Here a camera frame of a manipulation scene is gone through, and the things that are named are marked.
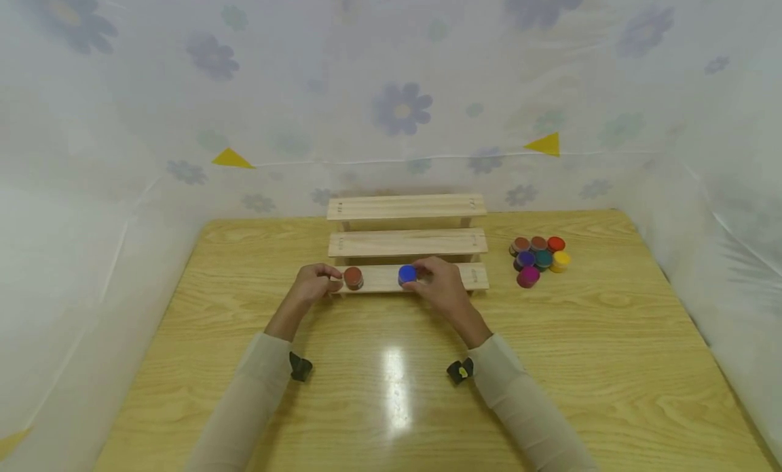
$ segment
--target tent wall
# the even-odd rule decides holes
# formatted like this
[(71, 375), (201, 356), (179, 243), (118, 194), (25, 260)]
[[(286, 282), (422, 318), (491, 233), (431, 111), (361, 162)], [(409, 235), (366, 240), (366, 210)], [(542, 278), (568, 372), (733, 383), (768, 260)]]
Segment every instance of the tent wall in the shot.
[(627, 211), (779, 456), (779, 2), (0, 0), (2, 465), (89, 467), (207, 219), (428, 192)]

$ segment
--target yellow triangle flag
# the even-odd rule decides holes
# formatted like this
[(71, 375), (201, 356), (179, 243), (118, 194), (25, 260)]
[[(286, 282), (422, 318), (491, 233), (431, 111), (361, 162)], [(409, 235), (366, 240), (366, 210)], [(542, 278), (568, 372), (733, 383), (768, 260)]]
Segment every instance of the yellow triangle flag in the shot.
[(537, 141), (526, 145), (525, 148), (559, 158), (559, 132), (537, 139)]
[(231, 148), (225, 148), (225, 151), (217, 155), (217, 158), (212, 160), (212, 163), (222, 164), (223, 166), (235, 166), (238, 168), (252, 168), (255, 167), (249, 164), (246, 159), (242, 158), (236, 151)]

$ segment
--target sleeve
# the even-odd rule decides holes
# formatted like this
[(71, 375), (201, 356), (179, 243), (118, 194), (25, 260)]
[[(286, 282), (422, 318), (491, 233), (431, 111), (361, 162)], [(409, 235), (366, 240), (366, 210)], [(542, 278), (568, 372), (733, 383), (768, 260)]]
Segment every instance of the sleeve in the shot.
[(243, 472), (290, 379), (291, 344), (258, 333), (193, 449), (186, 472)]
[(540, 472), (597, 471), (576, 431), (527, 374), (500, 335), (469, 350), (473, 378), (485, 403)]

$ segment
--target wooden step shelf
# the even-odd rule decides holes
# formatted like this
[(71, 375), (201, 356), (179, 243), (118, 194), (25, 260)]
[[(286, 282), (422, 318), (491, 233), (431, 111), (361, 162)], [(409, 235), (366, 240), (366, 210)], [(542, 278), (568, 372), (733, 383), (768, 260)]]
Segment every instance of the wooden step shelf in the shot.
[(326, 219), (340, 221), (350, 229), (351, 221), (391, 219), (462, 218), (462, 227), (470, 219), (486, 215), (480, 194), (357, 196), (330, 199)]
[[(462, 283), (468, 291), (485, 291), (489, 288), (489, 277), (483, 263), (456, 263), (462, 275)], [(397, 282), (401, 265), (356, 265), (364, 276), (364, 285), (358, 291), (351, 291), (343, 285), (337, 293), (383, 293), (405, 292)], [(344, 272), (347, 266), (336, 267)]]
[(482, 229), (333, 232), (330, 257), (478, 255), (489, 250)]

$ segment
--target round container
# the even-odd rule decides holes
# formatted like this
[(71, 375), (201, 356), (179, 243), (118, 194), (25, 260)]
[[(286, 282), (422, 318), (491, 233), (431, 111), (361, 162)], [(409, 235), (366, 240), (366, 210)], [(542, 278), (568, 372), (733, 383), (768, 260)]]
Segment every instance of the round container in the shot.
[(534, 266), (525, 266), (516, 276), (516, 283), (526, 289), (531, 289), (540, 280), (540, 272)]
[(513, 267), (516, 268), (516, 272), (520, 272), (525, 266), (535, 265), (535, 255), (530, 251), (521, 251), (516, 259), (513, 261)]
[(567, 270), (567, 266), (570, 265), (570, 255), (565, 251), (557, 251), (554, 254), (554, 262), (551, 263), (551, 270), (554, 273), (562, 273)]
[(399, 268), (399, 277), (396, 279), (396, 281), (399, 282), (399, 285), (402, 285), (403, 283), (407, 282), (415, 282), (417, 278), (418, 274), (415, 271), (415, 266), (402, 265)]
[(510, 243), (510, 247), (508, 249), (508, 252), (511, 256), (516, 256), (519, 254), (519, 251), (528, 251), (529, 250), (529, 240), (526, 238), (516, 238), (513, 240), (513, 242)]
[(559, 236), (551, 236), (548, 239), (548, 250), (551, 253), (556, 253), (557, 251), (562, 251), (565, 249), (565, 240), (563, 240)]
[(364, 274), (355, 266), (351, 266), (348, 270), (345, 270), (343, 278), (345, 280), (345, 285), (351, 291), (357, 291), (361, 287), (364, 287)]
[(545, 272), (554, 263), (554, 256), (550, 251), (538, 251), (535, 254), (535, 266), (539, 271)]
[(532, 251), (547, 250), (548, 242), (545, 240), (545, 238), (535, 236), (533, 239), (529, 240), (529, 249)]

